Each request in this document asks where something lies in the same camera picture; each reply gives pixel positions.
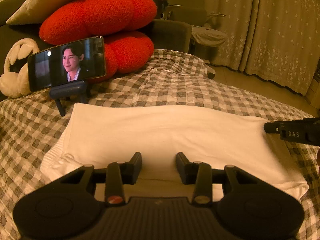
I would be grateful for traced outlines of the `smartphone showing video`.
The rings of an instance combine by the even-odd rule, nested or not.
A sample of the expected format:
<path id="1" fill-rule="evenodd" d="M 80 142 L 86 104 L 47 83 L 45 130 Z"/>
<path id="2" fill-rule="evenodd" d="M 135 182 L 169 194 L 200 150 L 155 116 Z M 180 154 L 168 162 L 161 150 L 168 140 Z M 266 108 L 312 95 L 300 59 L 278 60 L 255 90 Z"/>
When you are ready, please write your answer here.
<path id="1" fill-rule="evenodd" d="M 104 39 L 101 36 L 55 46 L 28 57 L 32 92 L 105 75 Z"/>

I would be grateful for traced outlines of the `red puffy cushion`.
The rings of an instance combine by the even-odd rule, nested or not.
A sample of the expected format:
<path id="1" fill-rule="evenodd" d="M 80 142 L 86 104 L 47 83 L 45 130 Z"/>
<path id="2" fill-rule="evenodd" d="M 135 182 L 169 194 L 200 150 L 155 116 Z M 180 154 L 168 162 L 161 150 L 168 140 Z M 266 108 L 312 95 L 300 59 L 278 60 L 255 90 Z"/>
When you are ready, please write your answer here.
<path id="1" fill-rule="evenodd" d="M 89 79 L 101 83 L 115 74 L 127 74 L 142 68 L 154 51 L 152 40 L 139 31 L 120 32 L 104 37 L 106 75 Z"/>
<path id="2" fill-rule="evenodd" d="M 40 26 L 40 39 L 60 45 L 91 36 L 132 31 L 157 14 L 153 0 L 76 0 L 53 12 Z"/>

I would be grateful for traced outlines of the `grey star pattern curtain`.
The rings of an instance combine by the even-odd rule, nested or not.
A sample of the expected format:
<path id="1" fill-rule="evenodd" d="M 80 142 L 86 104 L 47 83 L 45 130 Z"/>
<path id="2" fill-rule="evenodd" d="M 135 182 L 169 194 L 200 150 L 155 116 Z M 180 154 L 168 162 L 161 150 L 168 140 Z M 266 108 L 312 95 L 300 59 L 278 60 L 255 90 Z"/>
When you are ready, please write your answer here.
<path id="1" fill-rule="evenodd" d="M 211 64 L 306 94 L 319 60 L 319 0 L 205 0 L 227 40 L 198 47 Z"/>

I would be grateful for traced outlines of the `dark green sofa backrest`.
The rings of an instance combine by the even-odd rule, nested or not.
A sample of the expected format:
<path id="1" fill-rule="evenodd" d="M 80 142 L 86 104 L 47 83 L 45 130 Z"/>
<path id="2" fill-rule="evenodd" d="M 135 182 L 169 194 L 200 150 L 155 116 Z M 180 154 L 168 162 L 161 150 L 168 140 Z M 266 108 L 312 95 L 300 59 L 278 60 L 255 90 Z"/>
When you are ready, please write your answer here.
<path id="1" fill-rule="evenodd" d="M 25 0 L 1 1 L 1 75 L 4 73 L 5 58 L 12 46 L 23 38 L 32 38 L 36 41 L 39 50 L 45 50 L 52 45 L 43 42 L 39 37 L 40 24 L 8 25 L 7 19 L 25 2 Z"/>

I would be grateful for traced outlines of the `grey white checkered bedspread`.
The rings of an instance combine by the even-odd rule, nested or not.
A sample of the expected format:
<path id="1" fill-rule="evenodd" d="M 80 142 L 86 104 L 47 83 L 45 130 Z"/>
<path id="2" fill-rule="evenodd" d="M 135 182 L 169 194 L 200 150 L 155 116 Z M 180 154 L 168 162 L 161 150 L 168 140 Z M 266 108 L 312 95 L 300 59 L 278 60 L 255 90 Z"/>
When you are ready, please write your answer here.
<path id="1" fill-rule="evenodd" d="M 198 57 L 164 49 L 155 50 L 142 69 L 97 84 L 91 93 L 90 104 L 106 107 L 188 105 L 270 121 L 308 117 L 295 107 L 211 80 Z M 46 90 L 1 102 L 1 239 L 19 239 L 13 208 L 44 185 L 42 159 L 69 119 Z"/>

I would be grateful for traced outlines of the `cream plush toy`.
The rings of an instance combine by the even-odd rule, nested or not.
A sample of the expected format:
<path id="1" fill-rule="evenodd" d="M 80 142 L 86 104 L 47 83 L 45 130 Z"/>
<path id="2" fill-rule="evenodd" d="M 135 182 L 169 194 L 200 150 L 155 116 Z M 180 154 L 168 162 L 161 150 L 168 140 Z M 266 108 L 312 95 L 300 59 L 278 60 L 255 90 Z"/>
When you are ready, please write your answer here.
<path id="1" fill-rule="evenodd" d="M 39 47 L 32 38 L 17 41 L 9 50 L 1 75 L 1 93 L 9 98 L 19 98 L 31 93 L 28 77 L 28 56 L 38 53 Z"/>

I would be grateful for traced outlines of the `black phone stand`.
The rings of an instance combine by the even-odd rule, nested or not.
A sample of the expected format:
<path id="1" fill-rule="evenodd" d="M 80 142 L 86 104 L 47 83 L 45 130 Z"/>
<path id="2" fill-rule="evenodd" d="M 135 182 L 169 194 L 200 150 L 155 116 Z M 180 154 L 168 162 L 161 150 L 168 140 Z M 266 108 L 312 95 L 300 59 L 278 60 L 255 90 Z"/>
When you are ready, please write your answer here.
<path id="1" fill-rule="evenodd" d="M 60 99 L 66 98 L 71 100 L 71 96 L 76 95 L 81 103 L 88 103 L 88 99 L 92 96 L 91 87 L 87 81 L 69 82 L 64 85 L 52 87 L 49 91 L 49 96 L 56 103 L 57 109 L 61 116 L 65 116 L 66 110 L 63 107 Z"/>

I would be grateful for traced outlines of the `lower red puffy cushion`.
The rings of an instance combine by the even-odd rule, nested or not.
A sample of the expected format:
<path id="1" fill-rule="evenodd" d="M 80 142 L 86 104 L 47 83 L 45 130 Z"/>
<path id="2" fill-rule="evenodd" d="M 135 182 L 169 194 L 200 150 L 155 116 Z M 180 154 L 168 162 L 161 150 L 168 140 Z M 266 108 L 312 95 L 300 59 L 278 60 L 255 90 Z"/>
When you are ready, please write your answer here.
<path id="1" fill-rule="evenodd" d="M 142 68 L 154 51 L 152 40 L 139 31 L 120 32 L 104 37 L 106 75 L 89 79 L 101 83 L 115 74 L 127 74 Z"/>

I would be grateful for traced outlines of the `white swivel office chair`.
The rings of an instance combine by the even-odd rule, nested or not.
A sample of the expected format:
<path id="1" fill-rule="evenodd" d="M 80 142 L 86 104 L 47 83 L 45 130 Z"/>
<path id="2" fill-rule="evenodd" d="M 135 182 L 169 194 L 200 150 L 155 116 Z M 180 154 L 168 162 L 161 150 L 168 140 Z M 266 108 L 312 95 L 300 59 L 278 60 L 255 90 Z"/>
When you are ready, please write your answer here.
<path id="1" fill-rule="evenodd" d="M 161 12 L 162 20 L 180 21 L 191 25 L 189 53 L 195 52 L 195 44 L 207 47 L 218 47 L 223 44 L 227 35 L 207 25 L 214 17 L 224 14 L 209 14 L 204 8 L 204 0 L 166 0 Z"/>

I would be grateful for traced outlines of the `white knit garment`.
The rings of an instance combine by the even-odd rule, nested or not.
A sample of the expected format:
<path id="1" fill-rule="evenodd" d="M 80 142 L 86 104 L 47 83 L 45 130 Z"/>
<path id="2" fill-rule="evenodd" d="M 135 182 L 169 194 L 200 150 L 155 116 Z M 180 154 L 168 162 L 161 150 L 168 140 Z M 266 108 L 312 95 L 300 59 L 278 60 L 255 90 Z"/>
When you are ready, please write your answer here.
<path id="1" fill-rule="evenodd" d="M 265 119 L 239 116 L 195 106 L 111 108 L 74 105 L 70 121 L 57 143 L 45 154 L 41 172 L 54 181 L 82 165 L 105 168 L 128 161 L 139 152 L 142 170 L 128 197 L 191 196 L 175 157 L 212 168 L 237 166 L 300 199 L 309 186 L 285 142 L 264 131 Z"/>

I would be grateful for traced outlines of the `upper red puffy cushion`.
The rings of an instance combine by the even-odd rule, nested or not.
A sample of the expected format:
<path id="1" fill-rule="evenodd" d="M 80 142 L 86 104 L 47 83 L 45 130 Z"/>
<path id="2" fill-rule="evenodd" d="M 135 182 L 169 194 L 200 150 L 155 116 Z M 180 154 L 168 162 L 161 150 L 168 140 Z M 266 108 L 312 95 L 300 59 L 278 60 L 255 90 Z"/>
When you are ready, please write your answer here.
<path id="1" fill-rule="evenodd" d="M 40 26 L 40 39 L 60 45 L 91 36 L 132 31 L 157 14 L 153 0 L 76 0 L 53 12 Z"/>

